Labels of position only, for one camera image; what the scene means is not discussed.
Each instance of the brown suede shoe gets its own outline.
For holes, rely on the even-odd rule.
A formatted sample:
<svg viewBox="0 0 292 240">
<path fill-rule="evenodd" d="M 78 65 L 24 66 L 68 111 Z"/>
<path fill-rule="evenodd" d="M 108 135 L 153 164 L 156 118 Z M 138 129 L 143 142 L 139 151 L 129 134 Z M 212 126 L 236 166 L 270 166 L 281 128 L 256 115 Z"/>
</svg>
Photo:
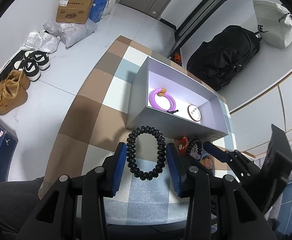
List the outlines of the brown suede shoe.
<svg viewBox="0 0 292 240">
<path fill-rule="evenodd" d="M 12 109 L 21 106 L 27 100 L 27 92 L 18 83 L 12 80 L 4 82 L 0 95 L 0 115 L 7 114 Z"/>
<path fill-rule="evenodd" d="M 7 78 L 0 82 L 0 94 L 3 90 L 4 83 L 7 80 L 12 80 L 13 82 L 18 82 L 24 88 L 24 90 L 27 90 L 29 88 L 30 83 L 31 83 L 30 80 L 28 79 L 28 77 L 25 75 L 24 71 L 12 70 L 8 74 Z"/>
</svg>

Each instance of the checkered fabric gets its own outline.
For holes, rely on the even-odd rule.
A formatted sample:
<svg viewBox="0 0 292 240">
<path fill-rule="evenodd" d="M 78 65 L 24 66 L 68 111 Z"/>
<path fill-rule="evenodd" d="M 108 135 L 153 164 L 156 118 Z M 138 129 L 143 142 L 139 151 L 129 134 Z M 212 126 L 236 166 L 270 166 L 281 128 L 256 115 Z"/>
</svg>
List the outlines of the checkered fabric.
<svg viewBox="0 0 292 240">
<path fill-rule="evenodd" d="M 130 133 L 125 122 L 131 82 L 148 56 L 176 68 L 213 91 L 157 52 L 123 36 L 118 37 L 88 75 L 65 116 L 49 157 L 40 198 L 60 175 L 85 175 L 102 165 L 105 157 L 113 155 L 119 142 L 126 141 Z M 220 95 L 218 98 L 228 130 L 232 131 L 225 99 Z M 229 134 L 229 139 L 225 137 L 218 141 L 222 147 L 233 149 L 234 136 Z M 166 141 L 177 143 L 170 138 Z M 157 161 L 156 140 L 144 134 L 137 138 L 136 146 L 138 167 L 144 171 L 152 170 Z M 175 194 L 168 167 L 158 178 L 141 181 L 125 165 L 119 191 L 114 198 L 105 198 L 104 202 L 108 223 L 152 225 L 186 220 L 189 199 L 179 199 Z"/>
</svg>

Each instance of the white plastic bag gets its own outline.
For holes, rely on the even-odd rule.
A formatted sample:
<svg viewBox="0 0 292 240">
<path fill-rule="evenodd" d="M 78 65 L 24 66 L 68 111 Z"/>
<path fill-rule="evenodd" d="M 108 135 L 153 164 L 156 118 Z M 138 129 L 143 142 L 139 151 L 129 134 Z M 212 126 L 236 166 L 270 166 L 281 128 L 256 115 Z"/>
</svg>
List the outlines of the white plastic bag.
<svg viewBox="0 0 292 240">
<path fill-rule="evenodd" d="M 262 39 L 285 48 L 292 41 L 292 15 L 287 8 L 270 1 L 253 1 L 258 31 Z"/>
<path fill-rule="evenodd" d="M 97 24 L 87 19 L 85 24 L 57 23 L 50 20 L 44 25 L 44 29 L 54 36 L 60 36 L 62 43 L 70 47 L 75 43 L 91 35 L 97 28 Z"/>
<path fill-rule="evenodd" d="M 107 4 L 106 4 L 105 9 L 103 11 L 102 19 L 107 19 L 110 16 L 116 0 L 106 0 L 106 1 L 107 1 Z"/>
<path fill-rule="evenodd" d="M 41 50 L 53 53 L 57 50 L 60 38 L 55 37 L 45 31 L 34 30 L 29 33 L 26 41 L 21 46 L 21 50 Z"/>
</svg>

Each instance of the purple ring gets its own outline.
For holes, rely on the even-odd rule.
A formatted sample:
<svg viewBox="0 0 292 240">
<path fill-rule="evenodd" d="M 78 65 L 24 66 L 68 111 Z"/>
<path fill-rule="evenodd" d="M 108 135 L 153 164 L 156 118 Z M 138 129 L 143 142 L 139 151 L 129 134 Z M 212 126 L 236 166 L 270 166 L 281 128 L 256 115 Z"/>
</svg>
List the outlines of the purple ring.
<svg viewBox="0 0 292 240">
<path fill-rule="evenodd" d="M 148 99 L 149 99 L 149 102 L 150 102 L 150 104 L 151 104 L 151 106 L 153 107 L 153 108 L 156 108 L 156 109 L 158 109 L 158 110 L 162 110 L 162 111 L 174 111 L 175 109 L 176 109 L 176 102 L 175 102 L 175 100 L 173 99 L 173 97 L 170 95 L 170 94 L 168 94 L 168 93 L 164 93 L 164 97 L 166 97 L 167 99 L 168 99 L 168 101 L 169 101 L 169 103 L 170 103 L 170 108 L 168 109 L 168 110 L 166 110 L 166 109 L 163 109 L 163 108 L 161 108 L 157 103 L 156 103 L 156 101 L 155 101 L 155 95 L 157 94 L 157 93 L 159 93 L 159 92 L 161 92 L 161 88 L 157 88 L 157 89 L 155 89 L 155 90 L 153 90 L 153 91 L 151 91 L 150 93 L 149 93 L 149 96 L 148 96 Z"/>
</svg>

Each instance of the plastic package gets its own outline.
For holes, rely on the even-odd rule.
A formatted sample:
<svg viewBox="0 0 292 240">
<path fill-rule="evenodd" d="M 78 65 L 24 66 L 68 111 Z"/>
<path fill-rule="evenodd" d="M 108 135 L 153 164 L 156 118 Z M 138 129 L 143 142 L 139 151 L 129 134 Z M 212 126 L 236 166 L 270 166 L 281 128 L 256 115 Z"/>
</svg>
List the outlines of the plastic package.
<svg viewBox="0 0 292 240">
<path fill-rule="evenodd" d="M 102 19 L 107 19 L 110 16 L 116 0 L 106 0 L 106 1 L 107 1 L 107 4 L 105 6 L 105 9 L 104 9 L 104 12 L 102 15 Z"/>
<path fill-rule="evenodd" d="M 55 37 L 45 31 L 34 30 L 29 33 L 26 41 L 21 46 L 21 50 L 41 50 L 53 53 L 57 50 L 59 41 L 59 37 Z"/>
<path fill-rule="evenodd" d="M 88 37 L 97 28 L 97 24 L 91 19 L 87 19 L 85 24 L 57 23 L 54 20 L 49 20 L 43 26 L 50 34 L 56 37 L 60 36 L 66 47 L 70 47 Z"/>
</svg>

